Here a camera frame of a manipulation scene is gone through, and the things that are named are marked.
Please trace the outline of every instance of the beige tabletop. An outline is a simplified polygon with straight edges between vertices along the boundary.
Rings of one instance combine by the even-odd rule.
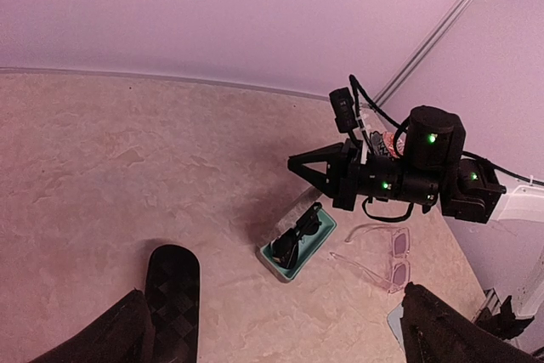
[[[62,74],[2,74],[0,100],[0,361],[36,357],[143,289],[164,242],[201,263],[200,362],[404,361],[386,322],[401,292],[330,256],[368,221],[360,207],[322,199],[338,227],[292,283],[255,257],[308,188],[287,157],[343,140],[327,102]],[[472,318],[484,295],[439,211],[403,225],[412,280]]]

